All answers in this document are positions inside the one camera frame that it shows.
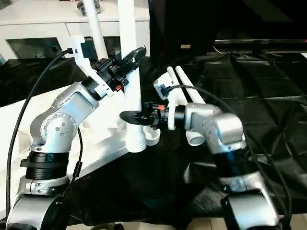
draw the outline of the white plastic part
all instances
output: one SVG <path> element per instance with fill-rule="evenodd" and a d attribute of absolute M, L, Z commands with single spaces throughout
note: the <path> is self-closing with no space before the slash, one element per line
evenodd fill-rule
<path fill-rule="evenodd" d="M 170 75 L 171 79 L 173 80 L 174 82 L 174 85 L 179 85 L 179 81 L 176 77 L 176 74 L 173 70 L 172 67 L 167 67 L 167 72 L 168 74 Z M 188 103 L 183 91 L 181 88 L 178 88 L 178 89 L 173 89 L 172 91 L 175 91 L 176 92 L 176 100 L 177 100 L 177 103 L 179 105 L 186 105 Z"/>
<path fill-rule="evenodd" d="M 176 92 L 171 91 L 168 94 L 168 118 L 167 128 L 168 130 L 175 130 L 175 112 L 176 112 Z"/>
<path fill-rule="evenodd" d="M 153 146 L 158 144 L 160 140 L 161 130 L 154 130 L 150 126 L 143 126 L 143 132 L 146 136 L 146 144 L 148 146 Z"/>
<path fill-rule="evenodd" d="M 167 72 L 170 73 L 171 77 L 172 77 L 172 80 L 174 81 L 174 84 L 175 85 L 179 85 L 179 81 L 174 73 L 174 70 L 173 68 L 171 67 L 168 67 L 167 68 Z M 177 97 L 177 101 L 180 105 L 186 105 L 188 103 L 182 89 L 181 89 L 181 92 L 177 91 L 176 93 L 176 97 Z M 202 143 L 205 142 L 205 137 L 200 134 L 200 133 L 197 133 L 197 132 L 193 132 L 193 131 L 186 131 L 186 137 L 187 137 L 187 141 L 188 141 L 188 144 L 191 145 L 191 146 L 198 146 L 198 145 L 201 145 Z"/>
<path fill-rule="evenodd" d="M 183 69 L 180 66 L 176 67 L 176 72 L 184 85 L 193 86 L 192 82 L 190 81 L 190 79 L 187 77 L 186 73 L 183 71 Z M 197 90 L 187 89 L 187 92 L 194 103 L 205 104 L 205 101 L 197 92 Z"/>
<path fill-rule="evenodd" d="M 121 56 L 137 48 L 134 16 L 134 0 L 118 0 Z M 141 111 L 140 72 L 137 68 L 126 76 L 129 84 L 125 86 L 126 111 Z M 129 152 L 141 152 L 146 148 L 146 138 L 142 126 L 127 123 L 126 148 Z"/>
<path fill-rule="evenodd" d="M 104 37 L 100 29 L 97 12 L 93 0 L 83 0 L 86 16 L 92 31 L 93 41 L 98 59 L 108 58 Z"/>
<path fill-rule="evenodd" d="M 81 43 L 84 43 L 85 39 L 83 36 L 71 36 L 71 47 L 73 51 L 73 55 L 75 58 L 75 62 L 77 66 L 85 73 L 86 76 L 91 77 L 98 83 L 98 86 L 95 88 L 96 92 L 103 96 L 105 93 L 111 97 L 114 93 L 111 88 L 106 84 L 101 77 L 98 76 L 96 71 L 92 69 L 90 60 L 88 58 L 84 58 Z"/>

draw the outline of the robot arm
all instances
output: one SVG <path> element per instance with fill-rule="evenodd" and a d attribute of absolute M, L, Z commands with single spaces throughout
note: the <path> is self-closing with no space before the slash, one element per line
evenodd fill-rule
<path fill-rule="evenodd" d="M 169 86 L 172 82 L 165 79 L 154 83 L 162 100 L 168 97 L 165 89 Z M 188 103 L 172 112 L 165 105 L 143 103 L 141 112 L 126 111 L 120 117 L 153 128 L 167 128 L 171 122 L 186 131 L 203 134 L 223 190 L 228 194 L 221 200 L 228 229 L 280 229 L 279 217 L 262 176 L 255 162 L 249 160 L 243 125 L 235 114 L 223 113 L 211 104 Z"/>
<path fill-rule="evenodd" d="M 82 42 L 84 38 L 75 38 L 73 52 L 76 64 L 89 77 L 68 87 L 31 123 L 30 154 L 21 161 L 26 174 L 20 179 L 7 229 L 66 229 L 70 211 L 61 194 L 69 183 L 66 172 L 72 140 L 80 123 L 99 106 L 98 101 L 129 83 L 126 75 L 146 53 L 141 47 L 123 59 L 117 55 L 91 66 L 83 57 Z"/>

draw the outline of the white pipe fitting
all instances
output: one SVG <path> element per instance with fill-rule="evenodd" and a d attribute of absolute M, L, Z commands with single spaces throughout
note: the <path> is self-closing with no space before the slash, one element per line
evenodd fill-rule
<path fill-rule="evenodd" d="M 121 55 L 125 57 L 137 48 L 134 0 L 118 0 Z M 129 84 L 125 86 L 126 111 L 141 111 L 140 72 L 137 68 L 128 74 Z M 146 149 L 146 138 L 142 126 L 127 123 L 126 148 L 129 152 L 141 152 Z"/>
<path fill-rule="evenodd" d="M 88 22 L 90 24 L 90 28 L 92 31 L 93 41 L 97 53 L 98 59 L 107 58 L 108 55 L 106 52 L 106 45 L 104 41 L 104 37 L 102 36 L 102 32 L 100 29 L 95 5 L 93 0 L 83 0 L 86 16 L 88 18 Z"/>

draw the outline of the black fabric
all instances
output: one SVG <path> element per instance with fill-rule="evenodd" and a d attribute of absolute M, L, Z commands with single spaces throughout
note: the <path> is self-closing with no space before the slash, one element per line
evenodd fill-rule
<path fill-rule="evenodd" d="M 222 97 L 238 113 L 246 130 L 268 150 L 291 190 L 294 213 L 307 212 L 307 59 L 288 55 L 186 57 L 180 64 L 195 86 Z M 46 60 L 10 60 L 0 67 L 1 105 L 24 99 Z M 160 103 L 152 83 L 166 64 L 145 60 L 140 68 L 142 98 Z M 72 59 L 52 69 L 40 93 L 70 84 L 84 75 Z M 207 103 L 224 108 L 211 98 Z M 258 159 L 282 199 L 283 188 L 257 145 Z M 77 180 L 68 197 L 72 215 L 86 225 L 144 220 L 185 227 L 196 217 L 222 216 L 224 198 L 206 144 L 187 144 L 185 131 L 162 131 L 160 142 L 128 153 Z M 280 206 L 271 193 L 274 203 Z"/>

